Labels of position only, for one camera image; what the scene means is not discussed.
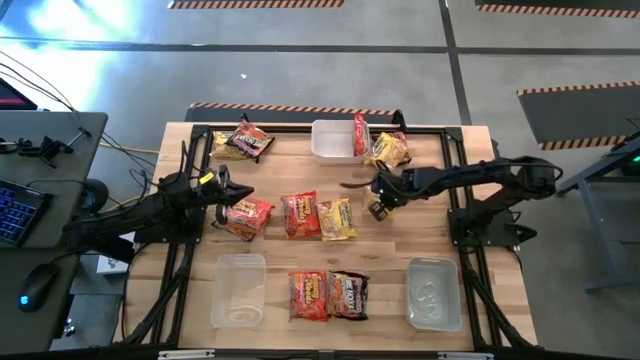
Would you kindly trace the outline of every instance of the empty plastic bin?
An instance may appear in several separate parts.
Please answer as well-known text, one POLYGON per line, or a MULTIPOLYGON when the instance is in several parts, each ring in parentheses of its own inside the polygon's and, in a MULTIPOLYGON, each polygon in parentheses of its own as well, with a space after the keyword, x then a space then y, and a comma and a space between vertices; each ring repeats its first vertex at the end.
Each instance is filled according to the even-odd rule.
POLYGON ((262 255, 221 255, 213 285, 211 324, 217 328, 260 324, 266 276, 266 263, 262 255))
POLYGON ((449 259, 413 258, 407 271, 407 321, 423 330, 462 325, 458 267, 449 259))

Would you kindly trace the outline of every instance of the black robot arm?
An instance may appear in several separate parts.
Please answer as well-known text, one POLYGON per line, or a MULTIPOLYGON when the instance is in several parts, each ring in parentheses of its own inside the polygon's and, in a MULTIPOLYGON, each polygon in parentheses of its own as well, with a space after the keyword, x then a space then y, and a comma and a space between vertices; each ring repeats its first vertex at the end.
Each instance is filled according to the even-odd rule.
POLYGON ((210 171, 200 178, 195 188, 186 173, 177 172, 161 179, 156 193, 133 205, 65 225, 64 244, 69 251, 94 250, 130 263, 134 254, 132 244, 120 235, 157 228, 163 234, 160 236, 180 243, 181 238, 193 238, 191 233, 198 229, 199 212, 195 209, 216 205, 217 221, 224 224, 225 207, 235 205, 252 192, 252 187, 232 182, 225 165, 217 173, 210 171))

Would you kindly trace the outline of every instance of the computer keyboard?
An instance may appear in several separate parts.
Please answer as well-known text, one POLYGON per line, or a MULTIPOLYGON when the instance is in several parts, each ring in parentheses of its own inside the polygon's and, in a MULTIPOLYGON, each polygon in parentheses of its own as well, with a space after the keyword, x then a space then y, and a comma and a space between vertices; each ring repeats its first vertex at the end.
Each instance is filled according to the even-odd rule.
POLYGON ((20 246, 47 210, 51 194, 0 180, 0 241, 20 246))

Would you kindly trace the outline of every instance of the computer mouse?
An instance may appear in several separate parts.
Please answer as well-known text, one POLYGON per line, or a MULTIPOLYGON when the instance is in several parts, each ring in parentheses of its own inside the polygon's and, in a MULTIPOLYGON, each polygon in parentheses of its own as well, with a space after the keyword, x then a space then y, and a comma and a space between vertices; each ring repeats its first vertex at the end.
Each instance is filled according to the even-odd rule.
POLYGON ((51 285, 60 269, 55 264, 40 264, 29 273, 18 294, 18 308, 24 312, 38 311, 47 300, 51 285))

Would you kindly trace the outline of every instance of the gray desk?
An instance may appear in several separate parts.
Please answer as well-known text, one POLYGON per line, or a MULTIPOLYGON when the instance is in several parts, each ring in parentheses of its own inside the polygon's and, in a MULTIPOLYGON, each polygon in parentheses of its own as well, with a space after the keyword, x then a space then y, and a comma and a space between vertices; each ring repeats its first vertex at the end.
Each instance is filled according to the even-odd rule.
MULTIPOLYGON (((54 160, 57 169, 38 158, 16 154, 0 155, 0 179, 25 185, 33 180, 70 179, 84 181, 98 148, 107 121, 106 114, 80 113, 82 126, 93 134, 78 140, 72 154, 60 154, 54 160)), ((0 137, 13 141, 31 140, 39 145, 44 135, 68 142, 77 133, 76 121, 70 113, 0 111, 0 137)), ((17 296, 26 276, 33 268, 64 253, 58 247, 62 227, 71 220, 80 198, 82 185, 72 182, 34 183, 33 188, 54 195, 49 209, 22 247, 0 245, 0 353, 47 351, 53 337, 61 330, 67 296, 73 281, 78 259, 66 257, 56 261, 60 273, 47 297, 45 305, 35 313, 18 310, 17 296)))
MULTIPOLYGON (((0 179, 26 185, 33 180, 69 179, 84 181, 89 174, 100 135, 104 131, 107 115, 80 113, 82 126, 93 137, 83 136, 73 146, 72 154, 59 154, 53 159, 53 169, 38 158, 27 158, 17 154, 0 155, 0 179)), ((54 140, 68 142, 78 133, 76 122, 66 112, 0 111, 0 137, 7 141, 29 139, 34 146, 40 145, 44 135, 54 140)), ((62 225, 69 222, 82 192, 82 185, 73 182, 39 182, 34 189, 54 195, 49 209, 33 229, 23 248, 52 248, 61 239, 62 225)), ((0 248, 12 247, 0 243, 0 248)))

